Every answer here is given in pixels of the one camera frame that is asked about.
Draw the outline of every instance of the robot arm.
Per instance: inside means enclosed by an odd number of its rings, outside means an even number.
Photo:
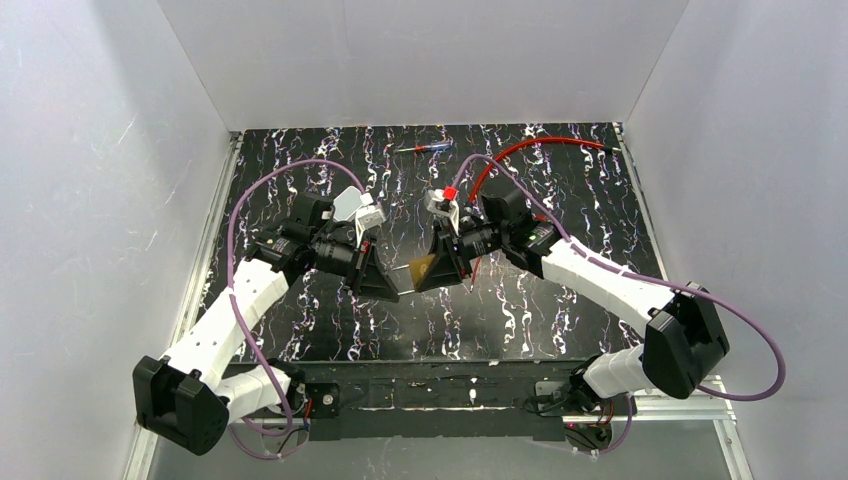
[[[644,343],[590,358],[575,369],[562,392],[573,406],[591,410],[601,399],[653,388],[687,398],[727,355],[730,345],[712,303],[593,265],[589,257],[627,270],[574,238],[561,238],[552,224],[531,214],[519,190],[496,191],[509,193],[480,196],[485,221],[473,215],[458,219],[456,201],[442,191],[427,196],[427,209],[437,219],[429,255],[409,262],[413,285],[421,292],[461,283],[474,258],[501,250],[515,266],[571,288],[624,320]]]
[[[370,195],[360,196],[356,189],[342,192],[335,201],[298,195],[291,215],[262,232],[248,249],[233,287],[226,288],[159,359],[145,356],[136,365],[133,389],[138,423],[202,455],[218,442],[228,424],[277,404],[277,392],[261,367],[223,378],[244,341],[230,295],[239,299],[248,329],[312,268],[342,276],[350,295],[397,302],[397,289],[378,262],[376,249],[371,248],[374,235],[367,231],[384,219]],[[356,243],[332,235],[345,225],[355,228]],[[288,392],[295,371],[275,367],[272,371]]]

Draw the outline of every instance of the metal frame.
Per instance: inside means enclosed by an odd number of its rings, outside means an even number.
[[[624,129],[620,123],[613,123],[613,126],[616,137],[622,147],[622,157],[631,178],[633,191],[636,194],[660,272],[663,278],[667,278],[666,268],[662,261],[639,176],[625,142]],[[202,299],[203,284],[223,219],[224,207],[226,206],[233,171],[235,170],[237,158],[241,151],[243,139],[243,133],[234,134],[230,153],[221,172],[221,178],[218,181],[215,196],[203,230],[200,249],[192,267],[190,281],[180,310],[181,316],[175,328],[171,345],[176,343],[192,327],[196,319],[197,309]],[[709,382],[708,385],[712,384],[710,386],[713,388],[724,391],[724,385],[719,376],[709,377],[707,382]],[[716,428],[717,440],[720,443],[731,478],[733,480],[748,480],[753,478],[736,432],[736,415],[729,401],[711,397],[701,392],[696,392],[686,401],[670,398],[658,391],[639,392],[635,395],[635,398],[639,415],[634,417],[634,421],[712,421]],[[273,423],[278,420],[266,419],[265,421]],[[585,417],[565,416],[563,417],[563,421],[566,423],[578,423],[587,420]],[[124,472],[124,480],[147,480],[157,443],[157,435],[136,426],[130,459]]]

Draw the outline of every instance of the gray wall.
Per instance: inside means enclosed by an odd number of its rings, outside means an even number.
[[[155,1],[0,8],[0,477],[119,478],[228,133]]]
[[[230,130],[624,120],[688,0],[160,0]]]
[[[758,478],[844,478],[848,3],[692,1],[627,123],[670,275],[774,333],[788,380],[735,405]],[[774,378],[726,317],[728,388]]]

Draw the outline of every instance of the gray floor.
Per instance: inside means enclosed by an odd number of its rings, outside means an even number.
[[[248,445],[256,433],[241,427]],[[151,479],[729,479],[712,421],[634,422],[597,460],[522,438],[378,438],[313,442],[283,462],[254,460],[229,435],[196,457],[162,440]]]

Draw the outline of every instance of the marble pattern surface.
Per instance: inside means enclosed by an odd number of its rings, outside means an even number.
[[[223,234],[241,192],[276,167],[327,158],[350,167],[388,216],[379,255],[389,268],[425,254],[431,217],[424,191],[443,188],[471,153],[496,155],[519,141],[571,136],[616,145],[611,124],[526,124],[348,127],[250,130],[233,174],[223,224],[199,314],[225,285]],[[453,148],[428,154],[397,148],[449,140]],[[659,267],[622,157],[571,145],[543,145],[513,154],[510,171],[560,215],[566,229],[594,250],[634,271],[658,276]],[[460,203],[483,169],[472,165]],[[263,225],[287,215],[295,194],[333,196],[350,185],[343,174],[315,166],[287,172],[250,198],[237,219],[236,256]],[[287,360],[575,359],[616,351],[639,339],[618,318],[560,285],[513,267],[500,254],[481,263],[468,282],[400,303],[351,299],[341,281],[309,272],[268,310],[254,333],[269,357]],[[399,289],[410,285],[394,276]],[[242,348],[235,360],[252,361]]]

